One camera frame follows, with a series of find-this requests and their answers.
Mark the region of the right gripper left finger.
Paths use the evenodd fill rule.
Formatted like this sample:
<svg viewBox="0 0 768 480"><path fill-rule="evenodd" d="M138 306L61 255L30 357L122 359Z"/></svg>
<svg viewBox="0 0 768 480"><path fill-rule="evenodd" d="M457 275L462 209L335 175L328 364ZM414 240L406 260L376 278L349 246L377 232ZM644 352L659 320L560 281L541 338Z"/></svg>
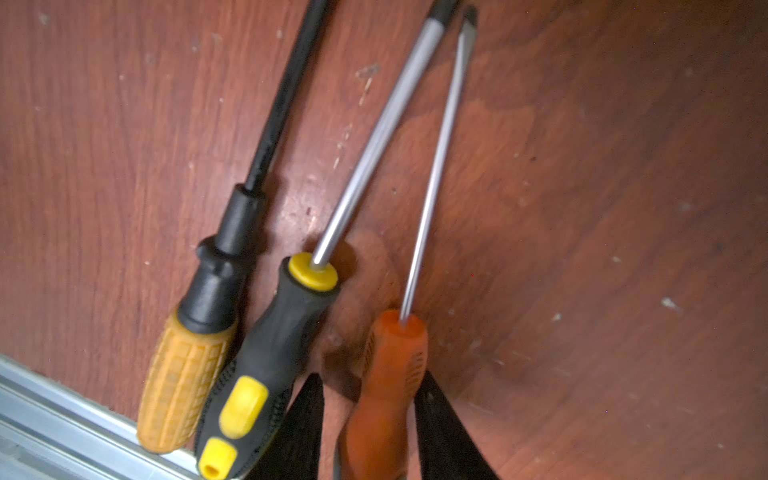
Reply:
<svg viewBox="0 0 768 480"><path fill-rule="evenodd" d="M312 373L246 479L317 480L324 407L322 379L318 373Z"/></svg>

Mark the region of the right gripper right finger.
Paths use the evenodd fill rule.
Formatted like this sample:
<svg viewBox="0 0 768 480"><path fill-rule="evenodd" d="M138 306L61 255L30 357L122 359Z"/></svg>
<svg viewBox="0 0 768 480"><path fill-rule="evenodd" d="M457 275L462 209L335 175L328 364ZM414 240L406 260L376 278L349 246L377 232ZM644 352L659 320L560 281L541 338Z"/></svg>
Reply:
<svg viewBox="0 0 768 480"><path fill-rule="evenodd" d="M422 479L499 480L429 371L414 405Z"/></svg>

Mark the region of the orange handle screwdriver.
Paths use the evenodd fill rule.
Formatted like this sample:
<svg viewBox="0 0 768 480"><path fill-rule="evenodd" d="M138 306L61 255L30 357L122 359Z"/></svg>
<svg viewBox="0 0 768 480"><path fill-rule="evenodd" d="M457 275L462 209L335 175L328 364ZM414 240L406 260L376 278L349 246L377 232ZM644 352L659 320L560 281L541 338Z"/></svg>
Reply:
<svg viewBox="0 0 768 480"><path fill-rule="evenodd" d="M401 306L384 311L369 330L360 395L336 443L335 479L407 477L407 416L425 376L428 359L427 327L412 313L412 304L477 36L477 16L477 8L469 5L458 35L457 56Z"/></svg>

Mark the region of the black yellow button screwdriver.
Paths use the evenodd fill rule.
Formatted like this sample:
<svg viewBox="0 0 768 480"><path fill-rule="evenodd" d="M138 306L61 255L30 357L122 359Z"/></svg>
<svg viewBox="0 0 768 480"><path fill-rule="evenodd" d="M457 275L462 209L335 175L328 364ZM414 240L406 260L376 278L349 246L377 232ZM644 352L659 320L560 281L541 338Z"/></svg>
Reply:
<svg viewBox="0 0 768 480"><path fill-rule="evenodd" d="M435 1L347 186L312 253L282 260L276 293L214 384L195 455L205 479L248 473L281 426L322 314L340 292L332 253L431 60L457 4Z"/></svg>

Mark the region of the yellow handle black screwdriver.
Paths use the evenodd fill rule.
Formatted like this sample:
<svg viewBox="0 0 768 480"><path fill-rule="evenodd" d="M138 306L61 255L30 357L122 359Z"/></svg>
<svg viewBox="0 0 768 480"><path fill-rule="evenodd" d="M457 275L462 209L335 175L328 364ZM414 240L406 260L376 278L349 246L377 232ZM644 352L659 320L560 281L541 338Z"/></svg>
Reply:
<svg viewBox="0 0 768 480"><path fill-rule="evenodd" d="M167 454L193 436L204 402L226 361L240 299L252 274L267 205L267 173L304 73L334 7L308 3L246 179L234 185L216 233L197 246L198 267L165 322L141 396L137 438Z"/></svg>

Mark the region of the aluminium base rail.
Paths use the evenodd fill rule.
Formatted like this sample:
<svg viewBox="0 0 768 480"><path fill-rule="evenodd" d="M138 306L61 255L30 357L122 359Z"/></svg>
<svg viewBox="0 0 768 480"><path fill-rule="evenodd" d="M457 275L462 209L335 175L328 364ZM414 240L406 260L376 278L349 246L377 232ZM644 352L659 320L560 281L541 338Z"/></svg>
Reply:
<svg viewBox="0 0 768 480"><path fill-rule="evenodd" d="M1 357L3 479L197 479L192 454L143 449L136 424Z"/></svg>

